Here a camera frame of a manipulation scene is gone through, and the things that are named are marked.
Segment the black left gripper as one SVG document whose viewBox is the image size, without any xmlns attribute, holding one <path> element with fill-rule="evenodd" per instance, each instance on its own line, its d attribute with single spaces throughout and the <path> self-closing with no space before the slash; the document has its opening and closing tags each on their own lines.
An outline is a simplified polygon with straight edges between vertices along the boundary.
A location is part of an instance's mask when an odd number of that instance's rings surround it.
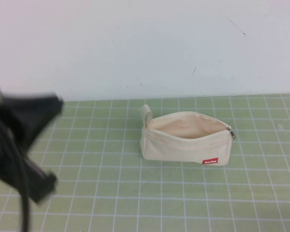
<svg viewBox="0 0 290 232">
<path fill-rule="evenodd" d="M 5 145 L 4 182 L 14 189 L 26 187 L 35 203 L 43 201 L 57 186 L 57 176 L 44 172 L 28 158 L 31 143 L 8 142 Z"/>
</svg>

